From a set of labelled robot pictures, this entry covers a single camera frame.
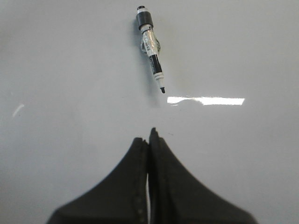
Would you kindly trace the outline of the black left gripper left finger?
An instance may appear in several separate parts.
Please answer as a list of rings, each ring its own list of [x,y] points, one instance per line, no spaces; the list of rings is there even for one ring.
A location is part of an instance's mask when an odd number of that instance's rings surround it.
[[[55,210],[49,224],[146,224],[149,146],[135,138],[114,170],[98,185]]]

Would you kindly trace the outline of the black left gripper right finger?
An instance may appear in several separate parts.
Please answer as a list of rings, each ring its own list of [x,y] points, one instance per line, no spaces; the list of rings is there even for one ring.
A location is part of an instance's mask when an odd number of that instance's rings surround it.
[[[149,136],[149,198],[152,224],[255,224],[247,211],[199,182],[152,128]]]

